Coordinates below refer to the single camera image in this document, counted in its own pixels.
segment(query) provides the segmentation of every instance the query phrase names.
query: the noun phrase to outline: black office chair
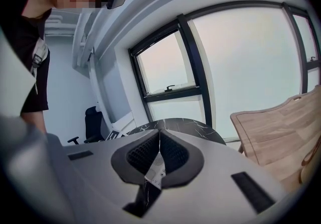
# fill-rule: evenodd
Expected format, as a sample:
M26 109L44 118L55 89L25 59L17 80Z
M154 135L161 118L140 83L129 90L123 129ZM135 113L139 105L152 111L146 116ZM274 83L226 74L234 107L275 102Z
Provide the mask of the black office chair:
M102 133L104 131L103 129L106 128L106 124L104 122L101 111L97 112L96 107L94 106L88 108L85 114L86 140L84 141L84 143L94 143L105 140L102 136ZM79 137L72 138L67 142L74 142L76 145L78 145L78 138Z

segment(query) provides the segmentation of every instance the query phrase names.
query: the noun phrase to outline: window frame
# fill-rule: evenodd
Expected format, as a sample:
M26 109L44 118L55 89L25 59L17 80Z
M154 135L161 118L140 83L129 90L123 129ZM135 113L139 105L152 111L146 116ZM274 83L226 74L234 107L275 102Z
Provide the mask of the window frame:
M203 97L206 124L209 126L212 126L211 102L210 102L210 96L209 96L209 90L207 86L205 71L201 60L200 52L198 50L193 33L189 27L188 21L204 15L208 15L208 14L212 14L220 11L238 9L238 8L252 8L252 7L283 9L283 12L285 13L287 20L291 26L293 35L296 39L297 46L298 46L298 51L300 56L300 65L301 65L301 80L302 80L301 93L307 93L308 71L311 69L320 68L319 84L321 85L320 44L318 42L317 35L315 32L314 26L312 24L312 21L306 10L303 10L294 6L289 6L287 3L277 3L277 2L268 2L268 1L234 1L234 2L217 4L217 5L205 7L202 9L198 9L186 15L184 14L178 15L177 18L175 18L173 21L160 27L159 29L151 33L149 36L147 36L146 38L144 38L143 40L141 40L139 43L137 43L136 45L134 45L132 48L128 50L134 76L135 76L138 90L140 93L140 97L141 97L143 106L145 108L147 118L150 122L152 122L153 120L147 104L148 102L183 98L183 97L201 94ZM306 59L306 53L305 53L302 36L293 15L299 15L308 20L309 26L312 31L316 50L317 50L317 59L314 61L308 62ZM182 88L179 91L175 90L175 91L164 92L160 94L147 95L143 78L137 62L137 56L141 54L144 50L152 46L154 43L173 34L177 30L180 32L182 36L182 39L191 63L196 86L192 88L190 87Z

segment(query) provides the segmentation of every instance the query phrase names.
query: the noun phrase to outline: frosted glass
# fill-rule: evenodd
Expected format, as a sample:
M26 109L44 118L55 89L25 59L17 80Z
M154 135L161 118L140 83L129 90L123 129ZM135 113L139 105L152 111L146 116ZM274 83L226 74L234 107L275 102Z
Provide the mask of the frosted glass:
M179 45L181 35L177 31L138 56L146 90L149 94L160 93L169 85L175 88L195 86L191 64L184 45Z
M309 22L307 21L306 18L294 15L294 19L297 23L297 26L300 30L303 44L304 44L304 49L305 49L305 54L306 54L306 60L309 62L311 61L311 57L315 57L314 60L317 59L317 52L316 52L316 47L315 47L315 42L313 39L312 31L309 25Z
M320 84L320 68L309 70L307 73L307 91L312 91L316 85Z
M281 9L243 8L194 19L213 77L216 130L237 137L230 115L300 93L298 50Z
M148 103L154 121L168 118L186 118L205 123L201 95Z

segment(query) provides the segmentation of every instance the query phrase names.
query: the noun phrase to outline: black slot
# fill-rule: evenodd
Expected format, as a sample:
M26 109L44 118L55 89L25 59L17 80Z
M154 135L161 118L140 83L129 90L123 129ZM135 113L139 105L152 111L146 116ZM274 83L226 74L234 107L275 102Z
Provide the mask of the black slot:
M93 155L92 152L90 151L83 151L83 152L79 152L79 153L74 153L74 154L68 154L68 157L71 161L73 160L78 160L87 156Z
M257 213L274 205L271 197L246 172L236 173L231 177Z

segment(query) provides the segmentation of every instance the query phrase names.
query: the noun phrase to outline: black marble table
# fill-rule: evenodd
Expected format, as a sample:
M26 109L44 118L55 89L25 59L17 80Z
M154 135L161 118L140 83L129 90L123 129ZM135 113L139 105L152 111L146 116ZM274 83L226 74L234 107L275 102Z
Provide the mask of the black marble table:
M132 135L145 130L155 130L155 129L177 131L177 132L188 134L194 137L210 140L210 141L225 145L225 142L221 138L221 136L210 126L198 121L183 119L183 118L172 118L172 119L154 121L154 122L142 125L140 127L137 127L132 131L128 132L127 134Z

